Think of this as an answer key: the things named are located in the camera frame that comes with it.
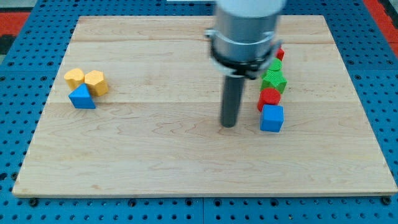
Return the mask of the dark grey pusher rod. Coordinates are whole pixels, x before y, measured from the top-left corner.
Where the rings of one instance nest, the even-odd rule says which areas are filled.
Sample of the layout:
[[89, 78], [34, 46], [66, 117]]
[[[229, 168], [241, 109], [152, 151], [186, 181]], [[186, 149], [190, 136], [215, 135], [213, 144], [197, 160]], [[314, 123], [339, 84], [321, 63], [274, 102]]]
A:
[[226, 128], [232, 128], [237, 123], [244, 82], [243, 77], [225, 77], [224, 79], [220, 123]]

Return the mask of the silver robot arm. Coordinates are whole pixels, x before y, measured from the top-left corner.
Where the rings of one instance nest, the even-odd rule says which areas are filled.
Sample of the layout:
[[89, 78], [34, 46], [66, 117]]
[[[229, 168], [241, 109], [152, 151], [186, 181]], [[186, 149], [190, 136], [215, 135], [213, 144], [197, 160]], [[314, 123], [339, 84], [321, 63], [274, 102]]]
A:
[[238, 120], [245, 80], [255, 80], [272, 63], [280, 40], [275, 30], [286, 0], [217, 0], [214, 26], [205, 31], [210, 57], [224, 73], [220, 123]]

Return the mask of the red block behind arm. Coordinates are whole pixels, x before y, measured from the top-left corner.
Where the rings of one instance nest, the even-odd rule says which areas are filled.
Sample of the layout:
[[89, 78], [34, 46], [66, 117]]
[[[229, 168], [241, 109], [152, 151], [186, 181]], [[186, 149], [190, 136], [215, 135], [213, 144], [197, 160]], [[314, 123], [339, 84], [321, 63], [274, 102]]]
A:
[[278, 51], [277, 51], [275, 57], [276, 57], [277, 59], [283, 61], [284, 55], [285, 55], [285, 51], [283, 50], [282, 47], [279, 47], [279, 49], [278, 49]]

